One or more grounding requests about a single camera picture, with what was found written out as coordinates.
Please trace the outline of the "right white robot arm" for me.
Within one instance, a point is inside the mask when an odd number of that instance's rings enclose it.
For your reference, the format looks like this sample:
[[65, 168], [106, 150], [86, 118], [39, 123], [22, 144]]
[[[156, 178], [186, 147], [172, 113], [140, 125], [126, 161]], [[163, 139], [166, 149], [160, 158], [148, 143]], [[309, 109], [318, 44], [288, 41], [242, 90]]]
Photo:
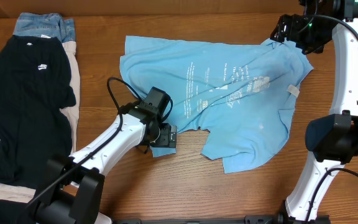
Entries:
[[304, 54], [335, 49], [334, 96], [329, 114], [306, 129], [308, 156], [292, 193], [267, 223], [329, 223], [318, 208], [329, 186], [358, 156], [358, 0], [301, 0], [301, 15], [282, 15], [270, 38], [293, 41]]

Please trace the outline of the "light blue printed t-shirt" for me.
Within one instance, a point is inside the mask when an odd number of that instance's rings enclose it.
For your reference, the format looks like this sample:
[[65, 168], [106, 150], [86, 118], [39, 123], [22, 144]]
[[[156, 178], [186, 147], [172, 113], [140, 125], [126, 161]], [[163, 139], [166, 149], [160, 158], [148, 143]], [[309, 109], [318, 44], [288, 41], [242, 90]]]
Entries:
[[179, 133], [207, 130], [202, 155], [224, 172], [264, 165], [287, 143], [299, 87], [313, 67], [291, 41], [259, 45], [128, 36], [119, 69], [140, 95], [170, 100], [164, 114]]

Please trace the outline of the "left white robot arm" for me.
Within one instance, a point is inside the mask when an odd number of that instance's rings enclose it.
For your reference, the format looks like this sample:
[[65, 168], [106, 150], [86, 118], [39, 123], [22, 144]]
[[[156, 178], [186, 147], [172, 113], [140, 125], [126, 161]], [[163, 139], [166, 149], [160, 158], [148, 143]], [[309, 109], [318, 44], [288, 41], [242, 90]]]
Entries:
[[167, 93], [153, 87], [145, 99], [122, 106], [113, 124], [92, 143], [68, 157], [49, 159], [28, 204], [29, 217], [36, 223], [112, 223], [99, 211], [105, 177], [133, 147], [176, 147], [177, 128], [163, 117], [171, 102]]

